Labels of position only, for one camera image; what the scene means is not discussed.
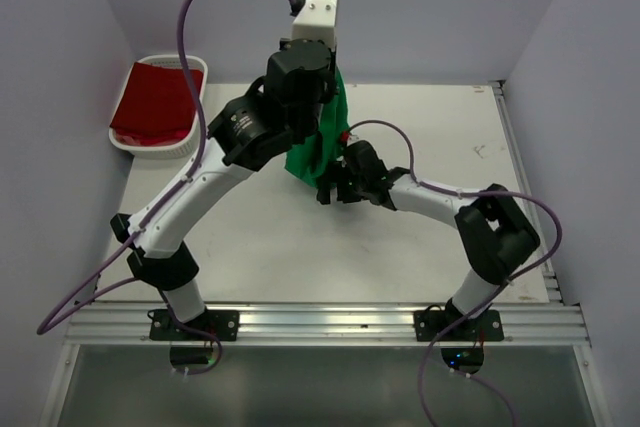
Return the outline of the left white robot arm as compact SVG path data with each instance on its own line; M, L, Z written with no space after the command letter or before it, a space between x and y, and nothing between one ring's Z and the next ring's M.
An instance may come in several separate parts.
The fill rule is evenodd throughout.
M335 57L320 40L283 42L265 74L207 125L203 152L149 205L112 218L116 239L131 250L133 277L158 289L179 322L206 310L185 237L226 193L317 132L322 108L336 94Z

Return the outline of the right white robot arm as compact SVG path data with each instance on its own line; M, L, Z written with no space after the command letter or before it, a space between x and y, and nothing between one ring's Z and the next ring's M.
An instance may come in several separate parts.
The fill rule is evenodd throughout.
M480 197L465 198L451 187L422 186L403 167L389 169L364 140L346 146L341 159L328 164L316 181L317 200L331 202L331 191L342 203L368 201L391 211L408 212L441 222L458 232L470 271L445 304L444 324L475 319L480 305L540 246L540 237L506 189L492 184Z

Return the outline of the green t shirt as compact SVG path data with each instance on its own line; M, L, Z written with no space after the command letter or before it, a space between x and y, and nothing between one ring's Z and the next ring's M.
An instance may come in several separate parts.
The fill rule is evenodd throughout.
M340 70L336 71L336 82L339 92L323 106L318 131L286 154L285 170L314 188L329 164L342 155L340 138L349 129L348 100Z

